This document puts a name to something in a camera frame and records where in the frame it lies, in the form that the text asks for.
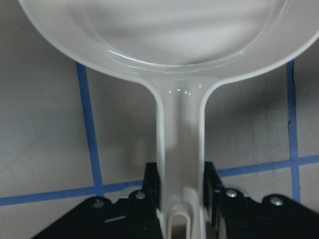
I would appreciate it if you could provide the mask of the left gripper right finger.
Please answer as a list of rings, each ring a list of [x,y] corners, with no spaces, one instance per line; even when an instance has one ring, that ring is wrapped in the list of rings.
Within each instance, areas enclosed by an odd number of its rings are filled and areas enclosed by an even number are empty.
[[[212,162],[204,163],[204,206],[217,239],[243,239],[249,234],[249,209],[243,193],[225,187]]]

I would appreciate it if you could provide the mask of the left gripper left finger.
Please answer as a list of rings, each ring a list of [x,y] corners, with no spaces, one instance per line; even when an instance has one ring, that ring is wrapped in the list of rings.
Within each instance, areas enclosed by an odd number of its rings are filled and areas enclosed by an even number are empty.
[[[128,199],[128,224],[132,239],[160,239],[162,232],[157,217],[160,204],[160,178],[155,162],[147,163],[143,185]]]

